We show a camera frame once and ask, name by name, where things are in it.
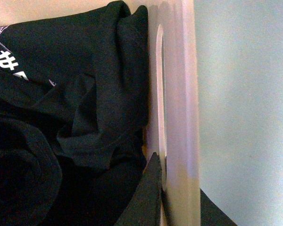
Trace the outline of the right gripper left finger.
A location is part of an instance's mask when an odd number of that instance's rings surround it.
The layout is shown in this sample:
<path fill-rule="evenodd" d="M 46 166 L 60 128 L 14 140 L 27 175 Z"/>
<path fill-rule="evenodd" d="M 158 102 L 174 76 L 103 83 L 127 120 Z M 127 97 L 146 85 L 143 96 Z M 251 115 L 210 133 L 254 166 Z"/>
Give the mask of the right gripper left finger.
<path fill-rule="evenodd" d="M 161 219 L 162 168 L 154 152 L 116 226 L 159 226 Z"/>

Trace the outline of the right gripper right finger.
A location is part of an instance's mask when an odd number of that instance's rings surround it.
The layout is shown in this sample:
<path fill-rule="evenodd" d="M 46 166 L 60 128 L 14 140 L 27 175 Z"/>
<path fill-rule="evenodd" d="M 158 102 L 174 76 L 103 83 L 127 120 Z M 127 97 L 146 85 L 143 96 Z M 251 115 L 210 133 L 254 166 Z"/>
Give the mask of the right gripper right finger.
<path fill-rule="evenodd" d="M 237 226 L 200 190 L 201 226 Z"/>

